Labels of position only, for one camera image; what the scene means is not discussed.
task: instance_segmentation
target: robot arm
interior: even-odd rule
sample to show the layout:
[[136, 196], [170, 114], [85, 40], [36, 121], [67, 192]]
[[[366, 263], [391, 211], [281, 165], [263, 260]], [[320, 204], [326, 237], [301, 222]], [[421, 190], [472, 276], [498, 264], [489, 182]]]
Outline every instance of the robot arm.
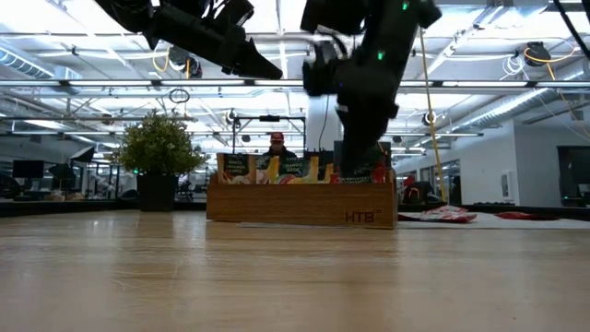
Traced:
[[280, 69], [266, 60], [252, 40], [246, 40], [243, 23], [252, 17], [248, 0], [96, 0], [125, 29], [143, 33], [149, 47], [159, 40], [220, 65], [222, 72], [241, 77], [280, 79]]
[[363, 20], [366, 27], [350, 57], [325, 61], [316, 49], [315, 61], [303, 65], [303, 87], [310, 96], [337, 95], [345, 176], [397, 116], [395, 95], [418, 26], [428, 28], [441, 15], [432, 0], [307, 0], [302, 30], [329, 28], [349, 35], [361, 32]]

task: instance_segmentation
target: black plant pot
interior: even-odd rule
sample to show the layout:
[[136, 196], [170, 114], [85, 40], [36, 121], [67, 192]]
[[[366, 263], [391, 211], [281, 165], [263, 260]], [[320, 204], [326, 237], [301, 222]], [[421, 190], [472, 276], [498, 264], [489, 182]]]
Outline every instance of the black plant pot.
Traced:
[[139, 209], [146, 212], [168, 212], [174, 209], [178, 177], [172, 175], [139, 175]]

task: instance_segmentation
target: pillar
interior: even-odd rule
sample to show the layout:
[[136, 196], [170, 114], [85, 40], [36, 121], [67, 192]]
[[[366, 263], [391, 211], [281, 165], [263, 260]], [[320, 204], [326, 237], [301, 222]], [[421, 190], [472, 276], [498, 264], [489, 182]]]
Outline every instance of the pillar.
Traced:
[[334, 141], [342, 139], [341, 123], [336, 114], [336, 96], [310, 97], [306, 117], [307, 150], [318, 151], [320, 148], [334, 150]]

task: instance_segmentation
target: yellow cable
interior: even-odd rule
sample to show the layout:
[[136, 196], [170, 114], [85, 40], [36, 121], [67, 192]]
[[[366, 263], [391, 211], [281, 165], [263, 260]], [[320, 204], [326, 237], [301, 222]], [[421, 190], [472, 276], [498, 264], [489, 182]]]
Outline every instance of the yellow cable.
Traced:
[[151, 58], [151, 63], [154, 64], [154, 68], [156, 68], [156, 70], [158, 70], [159, 72], [165, 72], [166, 69], [168, 69], [168, 61], [170, 60], [170, 47], [168, 48], [168, 50], [166, 50], [166, 63], [164, 64], [164, 67], [160, 67], [157, 63], [156, 63], [156, 56], [153, 56]]
[[[556, 80], [555, 79], [555, 74], [553, 73], [553, 69], [551, 68], [551, 64], [547, 64], [547, 70], [549, 71], [549, 74], [551, 75], [551, 79]], [[572, 114], [572, 118], [573, 120], [578, 123], [580, 125], [580, 128], [582, 128], [582, 130], [584, 131], [584, 133], [590, 137], [590, 133], [588, 133], [588, 131], [586, 130], [586, 128], [584, 128], [584, 125], [579, 122], [578, 118], [575, 116], [575, 113], [572, 110], [572, 106], [570, 106], [570, 103], [565, 99], [565, 97], [563, 96], [563, 93], [559, 92], [561, 99], [563, 100], [563, 102], [565, 102], [565, 104], [568, 107], [568, 110], [570, 111], [570, 113]]]
[[561, 57], [559, 59], [542, 60], [542, 59], [537, 59], [535, 57], [532, 57], [532, 56], [528, 55], [528, 51], [529, 50], [530, 50], [530, 48], [525, 49], [525, 57], [527, 57], [527, 58], [529, 58], [531, 60], [534, 60], [534, 61], [543, 63], [543, 64], [553, 64], [553, 63], [556, 63], [556, 62], [559, 62], [559, 61], [563, 61], [563, 60], [569, 58], [570, 56], [572, 56], [575, 53], [575, 48], [572, 48], [572, 52], [571, 53], [569, 53], [569, 54], [567, 54], [567, 55], [565, 55], [565, 56], [563, 56], [563, 57]]
[[436, 169], [439, 173], [439, 186], [441, 187], [441, 198], [446, 202], [446, 188], [443, 180], [443, 167], [441, 166], [441, 157], [439, 156], [439, 145], [436, 142], [436, 129], [434, 128], [434, 114], [432, 113], [431, 91], [428, 82], [428, 67], [426, 66], [426, 48], [424, 47], [424, 30], [420, 28], [420, 44], [422, 47], [422, 66], [424, 67], [424, 80], [426, 81], [426, 98], [428, 100], [428, 118], [431, 123], [432, 146], [434, 147], [434, 156], [436, 157]]

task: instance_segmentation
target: red cap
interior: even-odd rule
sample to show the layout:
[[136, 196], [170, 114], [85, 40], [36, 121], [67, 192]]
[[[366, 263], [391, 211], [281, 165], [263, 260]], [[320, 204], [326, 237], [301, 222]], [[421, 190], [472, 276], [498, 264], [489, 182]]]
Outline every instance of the red cap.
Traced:
[[283, 135], [283, 133], [272, 133], [270, 135], [270, 141], [271, 142], [284, 142], [285, 136]]

